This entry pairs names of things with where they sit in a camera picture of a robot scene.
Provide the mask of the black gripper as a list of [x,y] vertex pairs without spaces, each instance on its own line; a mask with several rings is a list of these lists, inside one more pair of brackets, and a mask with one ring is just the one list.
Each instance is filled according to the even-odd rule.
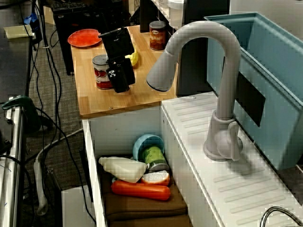
[[[129,85],[135,83],[131,60],[125,57],[134,53],[134,46],[128,29],[121,27],[99,34],[98,38],[102,39],[107,53],[107,64],[110,68],[106,72],[112,87],[117,93],[128,91],[130,89]],[[114,64],[122,64],[122,66],[113,66]]]

